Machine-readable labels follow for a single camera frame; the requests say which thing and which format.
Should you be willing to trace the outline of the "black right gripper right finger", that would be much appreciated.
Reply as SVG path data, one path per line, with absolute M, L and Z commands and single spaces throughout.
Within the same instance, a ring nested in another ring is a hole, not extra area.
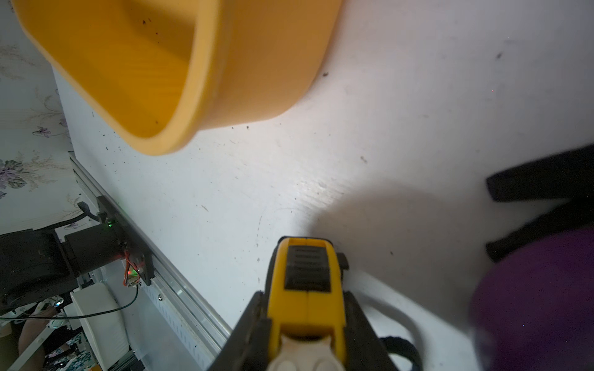
M 398 370 L 351 292 L 344 292 L 346 370 Z

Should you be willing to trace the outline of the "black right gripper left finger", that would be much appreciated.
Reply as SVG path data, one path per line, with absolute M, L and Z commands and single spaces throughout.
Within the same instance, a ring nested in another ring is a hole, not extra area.
M 267 316 L 268 298 L 264 292 L 254 293 L 209 371 L 263 371 L 268 368 L 272 331 L 272 320 Z

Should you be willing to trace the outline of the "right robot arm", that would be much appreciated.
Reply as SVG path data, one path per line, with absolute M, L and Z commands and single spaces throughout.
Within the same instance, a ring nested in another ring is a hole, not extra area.
M 1 237 L 1 308 L 65 292 L 77 277 L 119 259 L 143 279 L 154 273 L 147 242 L 96 226 L 61 240 L 52 230 Z M 416 354 L 405 340 L 380 338 L 356 298 L 343 290 L 346 257 L 322 239 L 283 237 L 265 290 L 256 292 L 213 370 L 393 370 L 394 355 Z

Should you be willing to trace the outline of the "purple tape measure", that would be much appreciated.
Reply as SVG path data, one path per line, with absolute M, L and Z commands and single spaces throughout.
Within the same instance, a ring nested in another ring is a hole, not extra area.
M 482 370 L 593 368 L 593 231 L 560 233 L 497 263 L 470 304 Z

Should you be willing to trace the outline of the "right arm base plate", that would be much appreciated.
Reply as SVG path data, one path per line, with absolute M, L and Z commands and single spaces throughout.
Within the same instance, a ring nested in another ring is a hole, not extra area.
M 149 244 L 108 197 L 98 196 L 97 205 L 98 225 L 65 236 L 63 247 L 72 268 L 83 274 L 125 260 L 150 285 L 155 269 Z

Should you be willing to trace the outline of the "small black yellow tape measure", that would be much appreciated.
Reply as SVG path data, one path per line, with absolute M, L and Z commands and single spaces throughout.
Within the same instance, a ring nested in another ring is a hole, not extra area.
M 346 256 L 328 240 L 279 240 L 265 289 L 272 320 L 269 370 L 346 370 L 343 274 L 349 268 Z M 423 368 L 410 341 L 378 338 L 392 361 L 398 356 L 413 370 Z

